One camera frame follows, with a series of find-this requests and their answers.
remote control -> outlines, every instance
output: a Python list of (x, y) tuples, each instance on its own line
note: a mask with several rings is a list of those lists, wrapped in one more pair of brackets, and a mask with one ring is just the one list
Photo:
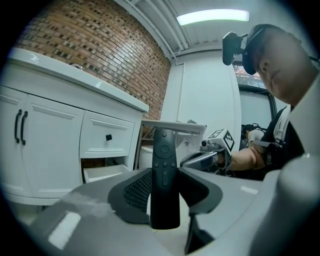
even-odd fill
[(172, 130), (154, 132), (150, 224), (153, 229), (174, 229), (180, 225), (179, 172), (175, 136)]

white countertop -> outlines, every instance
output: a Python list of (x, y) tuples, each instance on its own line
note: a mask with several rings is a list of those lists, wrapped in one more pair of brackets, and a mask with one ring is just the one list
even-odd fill
[(42, 54), (19, 48), (12, 48), (8, 62), (37, 70), (51, 76), (85, 87), (141, 112), (148, 112), (149, 106), (113, 85), (64, 62)]

mesh panel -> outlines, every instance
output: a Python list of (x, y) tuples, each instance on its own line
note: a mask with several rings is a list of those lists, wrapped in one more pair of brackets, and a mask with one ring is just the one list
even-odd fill
[(148, 172), (139, 180), (124, 189), (124, 200), (127, 204), (147, 212), (148, 197), (151, 193), (151, 174)]

white wall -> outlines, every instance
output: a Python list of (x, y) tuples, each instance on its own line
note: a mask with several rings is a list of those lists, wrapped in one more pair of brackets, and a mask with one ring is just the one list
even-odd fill
[(257, 123), (262, 128), (268, 128), (272, 120), (268, 96), (241, 91), (240, 100), (242, 124)]
[(222, 51), (183, 55), (177, 65), (171, 67), (161, 120), (192, 119), (207, 125), (204, 138), (215, 130), (227, 128), (235, 142), (233, 148), (238, 149), (241, 104), (233, 66), (223, 64)]

cabinet door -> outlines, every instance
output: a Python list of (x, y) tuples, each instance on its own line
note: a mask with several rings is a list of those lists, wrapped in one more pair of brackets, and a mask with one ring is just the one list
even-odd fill
[[(21, 158), (20, 139), (21, 119), (27, 96), (18, 90), (0, 86), (0, 178), (4, 191), (17, 196), (32, 197)], [(15, 138), (15, 125), (18, 141)]]
[(84, 110), (29, 95), (22, 160), (36, 198), (60, 198), (82, 184), (79, 141)]

